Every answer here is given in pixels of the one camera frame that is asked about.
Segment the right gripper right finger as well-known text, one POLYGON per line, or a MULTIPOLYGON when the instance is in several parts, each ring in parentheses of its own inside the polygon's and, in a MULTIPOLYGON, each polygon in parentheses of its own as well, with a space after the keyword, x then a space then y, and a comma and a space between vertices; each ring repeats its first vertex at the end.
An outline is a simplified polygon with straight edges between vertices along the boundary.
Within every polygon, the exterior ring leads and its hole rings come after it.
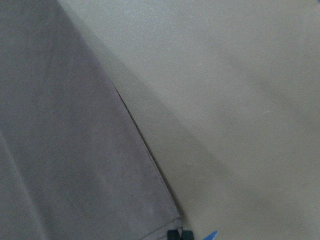
POLYGON ((183 230, 181 233, 181 240, 194 240, 194 233, 192 230, 183 230))

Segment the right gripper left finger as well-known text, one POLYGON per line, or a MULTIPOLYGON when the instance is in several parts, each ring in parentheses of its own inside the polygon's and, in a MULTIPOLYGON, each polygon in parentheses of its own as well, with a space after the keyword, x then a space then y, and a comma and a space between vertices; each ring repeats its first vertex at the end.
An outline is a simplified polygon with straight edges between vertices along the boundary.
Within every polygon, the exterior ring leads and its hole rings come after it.
POLYGON ((177 229, 170 229, 166 233, 167 240, 180 240, 181 236, 177 229))

